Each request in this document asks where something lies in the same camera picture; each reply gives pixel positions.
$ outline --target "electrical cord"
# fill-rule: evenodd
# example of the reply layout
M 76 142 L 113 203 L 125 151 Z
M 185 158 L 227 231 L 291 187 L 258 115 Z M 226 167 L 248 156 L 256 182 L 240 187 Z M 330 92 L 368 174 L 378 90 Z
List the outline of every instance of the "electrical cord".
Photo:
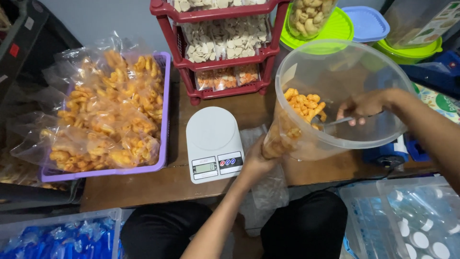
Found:
M 349 180 L 349 181 L 347 181 L 347 182 L 343 182 L 343 183 L 337 184 L 337 185 L 335 185 L 335 186 L 329 186 L 329 187 L 327 187 L 327 188 L 322 189 L 322 191 L 328 190 L 328 189 L 330 189 L 330 188 L 336 188 L 336 189 L 337 189 L 337 188 L 341 188 L 341 187 L 347 186 L 347 185 L 352 184 L 352 183 L 357 183 L 357 182 L 383 180 L 383 179 L 385 179 L 385 178 L 388 178 L 388 177 L 390 176 L 390 174 L 391 174 L 392 172 L 394 172 L 394 170 L 395 170 L 394 168 L 389 169 L 385 176 L 382 176 L 382 177 L 379 177 L 379 178 L 359 178 L 359 179 L 353 179 L 353 180 Z

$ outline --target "scale weighing platform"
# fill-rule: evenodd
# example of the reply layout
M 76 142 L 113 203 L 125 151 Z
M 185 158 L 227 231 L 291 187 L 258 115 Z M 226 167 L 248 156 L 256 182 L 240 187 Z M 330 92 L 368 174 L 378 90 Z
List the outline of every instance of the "scale weighing platform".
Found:
M 244 152 L 235 117 L 219 107 L 197 111 L 187 123 L 190 178 L 203 183 L 237 176 Z

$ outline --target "clear plastic bucket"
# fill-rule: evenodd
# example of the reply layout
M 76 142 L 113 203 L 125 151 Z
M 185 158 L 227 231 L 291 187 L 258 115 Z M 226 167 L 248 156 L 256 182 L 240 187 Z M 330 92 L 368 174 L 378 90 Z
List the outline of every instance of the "clear plastic bucket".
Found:
M 364 56 L 381 69 L 364 67 Z M 319 160 L 348 149 L 382 146 L 406 131 L 390 112 L 367 118 L 365 125 L 341 123 L 325 131 L 316 130 L 288 104 L 284 93 L 289 88 L 297 89 L 299 94 L 319 95 L 320 102 L 326 103 L 326 123 L 335 121 L 340 104 L 351 95 L 385 88 L 415 94 L 410 80 L 394 61 L 371 47 L 343 40 L 317 40 L 293 50 L 278 68 L 275 88 L 274 121 L 262 148 L 267 159 L 288 153 L 300 160 Z

